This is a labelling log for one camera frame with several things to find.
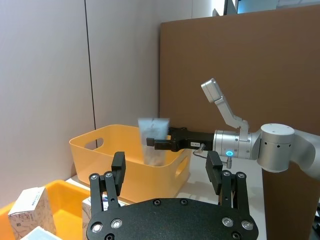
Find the white table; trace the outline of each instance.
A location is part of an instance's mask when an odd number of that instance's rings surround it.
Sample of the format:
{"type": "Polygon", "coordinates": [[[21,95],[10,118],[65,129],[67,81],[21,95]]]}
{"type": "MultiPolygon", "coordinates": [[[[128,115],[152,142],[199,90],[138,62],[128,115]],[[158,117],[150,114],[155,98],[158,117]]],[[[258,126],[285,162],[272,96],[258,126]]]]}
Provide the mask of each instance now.
{"type": "MultiPolygon", "coordinates": [[[[207,152],[204,151],[202,155],[204,157],[207,156],[207,152]]],[[[236,172],[244,172],[246,174],[250,215],[259,230],[258,240],[266,240],[265,202],[261,167],[254,160],[233,158],[232,169],[229,169],[229,171],[233,174],[236,172]]],[[[89,190],[89,186],[79,181],[77,176],[69,178],[66,182],[89,190]]],[[[181,188],[177,198],[189,198],[213,204],[218,203],[218,196],[215,194],[207,175],[206,160],[204,158],[192,155],[190,177],[181,188]]]]}

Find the basket handle hole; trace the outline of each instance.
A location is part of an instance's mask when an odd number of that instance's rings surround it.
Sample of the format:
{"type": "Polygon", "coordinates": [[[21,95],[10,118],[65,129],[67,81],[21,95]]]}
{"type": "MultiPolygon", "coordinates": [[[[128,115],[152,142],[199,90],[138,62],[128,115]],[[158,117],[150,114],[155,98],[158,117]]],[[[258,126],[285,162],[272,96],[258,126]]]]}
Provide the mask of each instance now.
{"type": "Polygon", "coordinates": [[[177,167],[177,169],[176,169],[176,171],[175,171],[175,177],[176,177],[176,178],[177,178],[177,177],[183,172],[183,170],[186,168],[187,163],[188,163],[187,159],[188,159],[188,156],[186,156],[186,157],[180,162],[180,164],[178,165],[178,167],[177,167]]]}
{"type": "Polygon", "coordinates": [[[103,140],[103,138],[100,137],[100,138],[97,138],[91,142],[88,142],[84,147],[86,149],[95,150],[95,149],[101,147],[103,144],[104,144],[104,140],[103,140]]]}

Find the blue indicator light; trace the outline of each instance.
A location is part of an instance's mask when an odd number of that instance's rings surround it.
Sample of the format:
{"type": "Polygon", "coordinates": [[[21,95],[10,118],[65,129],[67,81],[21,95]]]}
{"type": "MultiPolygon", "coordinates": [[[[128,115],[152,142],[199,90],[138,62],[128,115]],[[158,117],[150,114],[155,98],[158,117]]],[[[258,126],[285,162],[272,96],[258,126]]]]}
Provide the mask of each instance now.
{"type": "Polygon", "coordinates": [[[232,151],[226,151],[225,155],[227,155],[228,157],[232,157],[234,153],[232,151]]]}

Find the silver robot arm segment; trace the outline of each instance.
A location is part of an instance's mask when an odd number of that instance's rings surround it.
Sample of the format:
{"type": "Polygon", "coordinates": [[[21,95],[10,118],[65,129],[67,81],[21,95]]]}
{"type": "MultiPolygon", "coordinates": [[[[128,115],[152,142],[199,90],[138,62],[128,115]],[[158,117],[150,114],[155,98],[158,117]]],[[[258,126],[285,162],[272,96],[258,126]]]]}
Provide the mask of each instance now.
{"type": "Polygon", "coordinates": [[[212,149],[220,156],[257,160],[266,171],[279,173],[295,162],[309,176],[320,180],[320,136],[269,123],[249,132],[247,121],[235,116],[218,83],[212,78],[201,85],[210,103],[215,103],[225,121],[235,131],[216,130],[212,149]]]}

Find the orange plastic basket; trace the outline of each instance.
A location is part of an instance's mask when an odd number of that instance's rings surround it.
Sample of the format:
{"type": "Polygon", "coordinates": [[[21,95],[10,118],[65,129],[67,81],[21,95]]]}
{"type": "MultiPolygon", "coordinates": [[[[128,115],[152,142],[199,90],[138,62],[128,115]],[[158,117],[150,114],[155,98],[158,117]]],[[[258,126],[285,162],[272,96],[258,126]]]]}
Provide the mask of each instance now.
{"type": "Polygon", "coordinates": [[[120,197],[134,203],[173,198],[189,177],[189,149],[166,151],[164,166],[145,165],[138,127],[105,126],[71,139],[70,147],[78,178],[86,184],[90,174],[111,170],[115,152],[124,152],[126,172],[120,197]],[[98,139],[103,139],[100,147],[86,148],[98,139]]]}
{"type": "MultiPolygon", "coordinates": [[[[56,235],[63,240],[82,239],[82,201],[90,191],[62,180],[45,185],[53,213],[56,235]]],[[[15,240],[8,219],[14,202],[0,209],[0,239],[15,240]]]]}

